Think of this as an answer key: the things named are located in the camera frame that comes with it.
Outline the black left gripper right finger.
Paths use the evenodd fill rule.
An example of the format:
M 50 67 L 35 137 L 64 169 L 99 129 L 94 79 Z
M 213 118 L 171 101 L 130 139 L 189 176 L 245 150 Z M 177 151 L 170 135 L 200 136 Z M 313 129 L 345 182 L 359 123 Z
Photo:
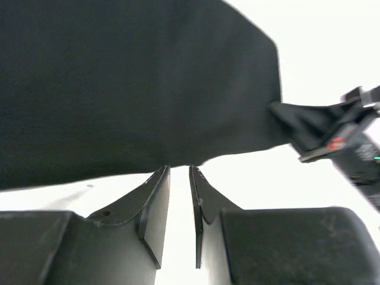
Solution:
M 344 207 L 244 210 L 189 168 L 196 267 L 210 284 L 378 284 L 379 251 Z

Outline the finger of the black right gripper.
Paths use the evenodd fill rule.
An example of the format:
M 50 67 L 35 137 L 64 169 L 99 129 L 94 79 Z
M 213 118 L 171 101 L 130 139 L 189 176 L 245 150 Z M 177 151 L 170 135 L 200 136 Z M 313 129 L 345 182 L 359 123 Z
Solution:
M 341 128 L 341 120 L 349 109 L 349 103 L 299 106 L 272 102 L 269 105 L 284 134 L 301 156 L 325 147 Z
M 344 96 L 346 101 L 340 105 L 343 114 L 327 132 L 326 140 L 350 140 L 379 118 L 379 86 L 368 91 L 359 87 L 355 92 L 356 95 Z

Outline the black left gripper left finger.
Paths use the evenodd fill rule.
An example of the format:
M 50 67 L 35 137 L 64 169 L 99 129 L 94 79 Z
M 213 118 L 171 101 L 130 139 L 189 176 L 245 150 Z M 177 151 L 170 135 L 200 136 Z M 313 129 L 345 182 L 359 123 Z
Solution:
M 1 213 L 2 284 L 153 284 L 162 264 L 170 168 L 108 206 Z

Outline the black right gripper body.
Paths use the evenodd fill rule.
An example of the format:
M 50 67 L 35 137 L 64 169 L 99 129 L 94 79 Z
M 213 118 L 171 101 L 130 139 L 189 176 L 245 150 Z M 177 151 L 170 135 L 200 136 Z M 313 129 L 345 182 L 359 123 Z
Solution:
M 379 147 L 363 132 L 366 127 L 345 123 L 325 144 L 300 155 L 302 163 L 330 159 L 345 178 L 379 210 Z

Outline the black tank top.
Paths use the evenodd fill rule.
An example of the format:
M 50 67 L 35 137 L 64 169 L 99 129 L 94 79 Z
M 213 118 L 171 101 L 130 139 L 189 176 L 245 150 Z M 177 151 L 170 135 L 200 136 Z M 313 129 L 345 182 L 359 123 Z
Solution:
M 223 1 L 2 1 L 1 188 L 286 143 L 273 41 Z

